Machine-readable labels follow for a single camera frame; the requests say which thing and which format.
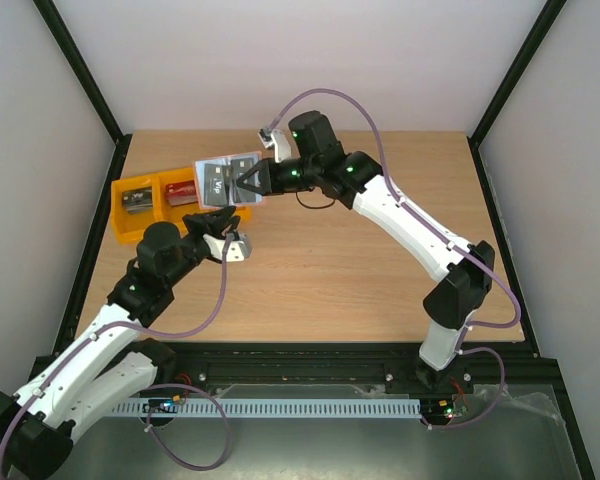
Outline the black card stack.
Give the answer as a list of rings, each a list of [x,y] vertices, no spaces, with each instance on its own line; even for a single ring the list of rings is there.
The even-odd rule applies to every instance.
[[[122,192],[122,206],[129,214],[139,214],[153,209],[151,187],[126,190]]]

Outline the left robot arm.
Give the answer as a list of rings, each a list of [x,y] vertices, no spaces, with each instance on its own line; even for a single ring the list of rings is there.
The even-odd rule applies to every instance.
[[[243,261],[250,245],[232,207],[183,222],[185,234],[167,221],[150,225],[83,333],[14,394],[0,392],[0,479],[10,468],[28,479],[49,478],[91,426],[136,393],[196,389],[175,379],[175,354],[165,343],[175,334],[151,326],[194,268],[205,260]]]

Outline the middle yellow bin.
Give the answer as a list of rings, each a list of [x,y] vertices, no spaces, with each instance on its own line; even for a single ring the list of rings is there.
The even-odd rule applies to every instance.
[[[157,173],[154,201],[155,218],[175,224],[181,233],[187,229],[183,217],[200,213],[198,193],[191,167]]]

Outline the black frame post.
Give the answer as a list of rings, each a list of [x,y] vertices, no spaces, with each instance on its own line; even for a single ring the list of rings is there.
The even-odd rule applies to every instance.
[[[33,0],[33,4],[66,59],[109,137],[116,145],[121,144],[125,140],[126,135],[123,133],[115,119],[105,96],[97,84],[96,79],[55,2],[51,0]]]
[[[468,137],[468,143],[472,150],[479,149],[486,139],[499,114],[566,4],[567,0],[548,0],[544,3],[476,128]]]

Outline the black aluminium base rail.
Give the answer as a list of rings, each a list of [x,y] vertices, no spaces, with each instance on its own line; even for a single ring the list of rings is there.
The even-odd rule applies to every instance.
[[[456,358],[441,373],[427,373],[415,343],[171,342],[174,371],[209,391],[234,384],[353,384],[381,386],[389,394],[429,397],[470,392],[475,385],[508,389],[534,385],[563,394],[558,363],[526,343],[495,342],[487,352]]]

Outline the black vip credit card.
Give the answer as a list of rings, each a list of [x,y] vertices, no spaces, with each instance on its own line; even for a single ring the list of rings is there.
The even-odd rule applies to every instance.
[[[226,165],[207,163],[204,166],[203,201],[210,207],[229,204],[229,170]]]

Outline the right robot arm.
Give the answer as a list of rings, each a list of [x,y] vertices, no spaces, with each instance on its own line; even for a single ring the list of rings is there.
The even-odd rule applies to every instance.
[[[305,112],[289,128],[292,142],[280,130],[260,131],[263,146],[274,155],[239,173],[237,187],[261,196],[318,188],[378,225],[418,260],[435,286],[423,300],[430,325],[416,379],[427,391],[440,390],[451,379],[449,366],[469,320],[491,291],[493,247],[486,241],[473,245],[446,230],[398,191],[380,163],[361,151],[346,152],[324,114]]]

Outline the right black frame post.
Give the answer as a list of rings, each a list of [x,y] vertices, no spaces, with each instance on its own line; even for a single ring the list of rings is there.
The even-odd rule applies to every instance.
[[[479,149],[486,139],[499,114],[566,4],[567,0],[548,0],[544,3],[476,128],[468,137],[468,143],[472,150]]]

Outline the red card stack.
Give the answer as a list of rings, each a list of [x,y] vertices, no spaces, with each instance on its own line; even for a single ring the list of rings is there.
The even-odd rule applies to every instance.
[[[171,207],[195,204],[198,194],[193,180],[169,183],[165,186],[165,197]]]

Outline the left black frame post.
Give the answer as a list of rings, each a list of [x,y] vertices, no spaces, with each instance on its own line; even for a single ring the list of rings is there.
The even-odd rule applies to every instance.
[[[115,119],[105,96],[97,84],[96,79],[55,2],[51,0],[33,0],[33,4],[66,59],[109,137],[116,145],[121,144],[125,140],[126,135],[123,133]]]

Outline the tan leather card holder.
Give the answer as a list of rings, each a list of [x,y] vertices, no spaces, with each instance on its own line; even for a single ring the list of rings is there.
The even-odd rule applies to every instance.
[[[238,185],[238,178],[261,160],[259,152],[247,152],[193,162],[198,203],[204,208],[259,205],[264,197]]]

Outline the left yellow bin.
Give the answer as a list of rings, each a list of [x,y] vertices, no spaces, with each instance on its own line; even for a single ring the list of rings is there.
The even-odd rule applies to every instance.
[[[156,197],[155,184],[157,174],[127,177],[115,180],[111,186],[111,224],[120,244],[139,242],[144,231],[153,223],[158,222],[154,213]],[[126,190],[151,187],[153,192],[153,209],[139,214],[129,214],[122,206],[122,192]]]

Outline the yellow bin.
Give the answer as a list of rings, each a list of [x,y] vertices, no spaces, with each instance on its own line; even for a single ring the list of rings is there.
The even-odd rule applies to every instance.
[[[111,224],[120,244],[139,242],[144,231],[153,223],[158,222],[154,213],[156,197],[155,184],[157,174],[127,177],[115,180],[111,186]],[[153,209],[139,214],[129,214],[122,206],[122,192],[126,190],[151,187],[153,192]]]
[[[246,206],[233,206],[228,205],[224,207],[236,207],[236,214],[240,217],[240,221],[248,221],[252,217],[252,209]],[[200,211],[200,214],[205,215],[206,217],[214,220],[213,212],[224,207],[214,207],[214,208],[206,208]]]
[[[200,213],[198,193],[191,167],[157,173],[154,201],[155,218],[175,224],[181,233],[187,229],[183,217]]]

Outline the right yellow bin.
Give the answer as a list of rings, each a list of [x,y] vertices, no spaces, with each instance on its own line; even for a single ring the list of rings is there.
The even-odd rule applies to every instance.
[[[228,205],[224,207],[236,207],[236,214],[240,217],[240,221],[248,221],[252,217],[252,209],[246,206],[233,206]],[[214,208],[206,208],[200,211],[200,214],[205,215],[206,217],[214,220],[213,212],[224,207],[214,207]]]

